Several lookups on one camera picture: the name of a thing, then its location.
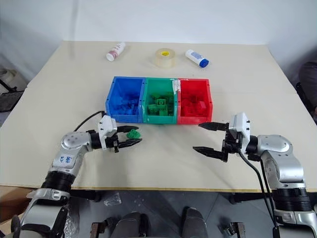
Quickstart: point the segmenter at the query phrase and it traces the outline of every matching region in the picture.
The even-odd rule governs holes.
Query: black cable
[[[260,160],[260,163],[261,163],[261,170],[262,170],[262,175],[263,175],[265,187],[266,187],[266,190],[268,193],[268,199],[269,199],[269,202],[271,204],[272,214],[273,214],[273,218],[274,218],[274,221],[273,221],[274,226],[277,227],[276,217],[274,216],[274,209],[275,208],[274,208],[274,204],[273,204],[272,195],[271,195],[271,192],[270,192],[269,187],[268,187],[267,178],[266,178],[265,169],[264,169],[264,164],[263,164],[262,160]]]
[[[106,113],[105,113],[104,111],[98,111],[98,112],[96,112],[96,113],[90,115],[90,116],[87,117],[86,119],[84,119],[83,122],[80,123],[80,124],[76,127],[76,129],[74,129],[74,131],[77,131],[86,121],[88,121],[90,118],[94,117],[95,115],[97,115],[97,114],[99,114],[99,113],[101,113],[101,114],[104,113],[104,114],[106,115]]]
[[[260,187],[261,187],[261,191],[262,191],[262,194],[263,194],[263,198],[264,198],[264,202],[265,202],[266,208],[267,208],[268,213],[269,213],[269,216],[271,217],[272,222],[273,222],[273,224],[274,224],[274,226],[275,226],[274,218],[273,218],[273,215],[272,215],[272,213],[271,213],[271,209],[270,209],[270,207],[269,207],[269,205],[268,205],[268,202],[267,202],[267,200],[266,200],[266,195],[265,195],[265,191],[264,191],[263,182],[262,182],[262,178],[261,178],[260,172],[257,170],[256,167],[254,167],[253,164],[251,164],[251,163],[247,160],[247,158],[242,154],[242,152],[241,152],[240,149],[239,149],[238,153],[239,153],[239,155],[241,156],[241,158],[243,159],[243,161],[244,161],[248,166],[250,166],[250,167],[254,170],[254,172],[256,172],[256,174],[257,174],[257,176],[258,176],[258,179],[259,179],[259,183],[260,183]]]

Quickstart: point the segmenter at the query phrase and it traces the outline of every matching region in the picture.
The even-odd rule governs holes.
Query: plastic storage bin
[[[208,79],[179,78],[177,124],[211,121],[212,100]]]
[[[177,91],[173,78],[146,78],[142,100],[143,123],[176,124]]]
[[[113,78],[106,100],[106,112],[117,122],[142,123],[142,97],[145,78]]]

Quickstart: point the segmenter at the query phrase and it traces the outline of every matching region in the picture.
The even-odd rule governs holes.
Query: table
[[[266,46],[127,43],[114,62],[115,42],[62,42],[0,129],[0,185],[39,187],[61,138],[105,108],[114,76],[208,78],[213,121],[245,111],[251,134],[281,134],[294,145],[308,191],[317,191],[317,127]],[[176,66],[158,68],[155,51],[171,48]],[[199,68],[184,57],[194,49],[211,61]],[[99,117],[82,131],[97,129]],[[259,192],[259,182],[239,157],[228,163],[204,157],[192,146],[221,149],[223,132],[196,125],[138,124],[143,141],[119,153],[86,154],[75,189],[168,189]]]

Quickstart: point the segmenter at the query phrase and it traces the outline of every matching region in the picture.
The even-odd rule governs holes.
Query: clear tape
[[[162,48],[155,52],[155,65],[160,68],[171,68],[175,65],[175,51]]]

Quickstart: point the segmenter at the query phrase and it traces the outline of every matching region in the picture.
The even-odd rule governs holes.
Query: white bottle
[[[198,64],[201,68],[204,68],[208,65],[209,60],[204,58],[201,54],[193,51],[193,50],[188,50],[185,53],[185,56]]]
[[[119,54],[122,53],[122,51],[124,50],[124,47],[125,47],[124,42],[117,44],[111,51],[108,52],[108,54],[106,55],[106,58],[109,61],[114,61],[119,56]]]

